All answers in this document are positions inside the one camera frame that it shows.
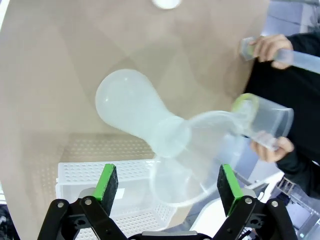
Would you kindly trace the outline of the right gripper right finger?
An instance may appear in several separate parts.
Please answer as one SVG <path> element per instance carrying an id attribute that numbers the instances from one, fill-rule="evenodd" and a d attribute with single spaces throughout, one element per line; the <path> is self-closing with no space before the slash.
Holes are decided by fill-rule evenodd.
<path id="1" fill-rule="evenodd" d="M 261 240 L 296 240 L 296 232 L 285 204 L 275 198 L 266 203 L 244 195 L 228 164 L 219 168 L 217 190 L 226 220 L 214 240 L 241 240 L 244 228 L 254 229 Z"/>

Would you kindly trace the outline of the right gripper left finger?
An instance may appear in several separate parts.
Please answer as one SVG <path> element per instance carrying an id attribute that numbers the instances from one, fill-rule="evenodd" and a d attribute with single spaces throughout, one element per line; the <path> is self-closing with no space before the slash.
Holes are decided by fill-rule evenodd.
<path id="1" fill-rule="evenodd" d="M 124 240 L 125 234 L 110 218 L 118 189 L 117 168 L 106 164 L 93 194 L 69 203 L 55 199 L 49 205 L 39 240 L 75 240 L 81 229 L 91 229 L 98 240 Z"/>

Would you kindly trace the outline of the person's right hand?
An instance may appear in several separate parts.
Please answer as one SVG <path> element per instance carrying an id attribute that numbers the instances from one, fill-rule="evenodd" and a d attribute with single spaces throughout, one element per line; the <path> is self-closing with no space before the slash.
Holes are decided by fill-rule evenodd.
<path id="1" fill-rule="evenodd" d="M 289 67 L 288 64 L 274 61 L 274 56 L 280 49 L 293 50 L 292 43 L 283 34 L 260 36 L 250 42 L 253 46 L 253 56 L 260 63 L 271 62 L 273 68 L 284 70 Z"/>

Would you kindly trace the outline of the person's left hand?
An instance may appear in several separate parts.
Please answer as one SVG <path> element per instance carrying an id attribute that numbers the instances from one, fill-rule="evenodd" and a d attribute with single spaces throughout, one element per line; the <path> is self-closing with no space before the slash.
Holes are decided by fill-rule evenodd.
<path id="1" fill-rule="evenodd" d="M 253 140 L 250 143 L 251 149 L 257 154 L 259 159 L 267 163 L 278 162 L 295 149 L 293 143 L 283 136 L 274 138 L 272 135 L 261 131 L 258 133 L 257 138 L 259 140 L 273 141 L 273 149 L 269 149 Z"/>

